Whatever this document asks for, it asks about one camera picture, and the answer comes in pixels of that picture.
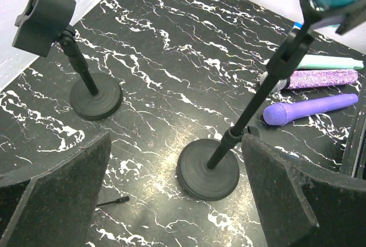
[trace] stand base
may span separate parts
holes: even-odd
[[[179,156],[178,181],[198,200],[221,200],[230,195],[239,182],[239,164],[231,150],[213,170],[207,168],[206,164],[219,144],[216,140],[196,140]]]
[[[91,74],[99,93],[91,95],[82,79],[71,89],[70,104],[74,111],[86,120],[101,120],[114,114],[122,103],[122,89],[108,74]]]

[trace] black marble table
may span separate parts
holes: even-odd
[[[124,194],[131,200],[96,210],[87,246],[266,246],[239,147],[239,186],[222,201],[188,197],[175,168],[187,143],[219,140],[233,125],[292,25],[246,0],[102,0],[76,24],[77,40],[92,72],[120,82],[123,105],[103,121],[77,117],[69,92],[78,75],[53,47],[0,93],[0,173],[55,154],[61,160],[109,132],[113,147],[100,201]],[[309,53],[363,58],[324,36]],[[274,94],[251,125],[265,142],[337,172],[354,107],[281,128],[265,125],[261,114],[275,102],[360,88],[358,82]]]

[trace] bedazzled microphone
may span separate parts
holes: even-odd
[[[295,119],[342,109],[358,101],[356,94],[340,94],[293,104],[275,103],[264,109],[263,119],[268,125],[283,126]]]
[[[260,85],[262,85],[267,75],[267,72],[262,74],[259,80]],[[353,69],[294,71],[290,78],[280,80],[271,93],[282,89],[303,89],[353,84],[357,81],[358,76],[358,72]]]

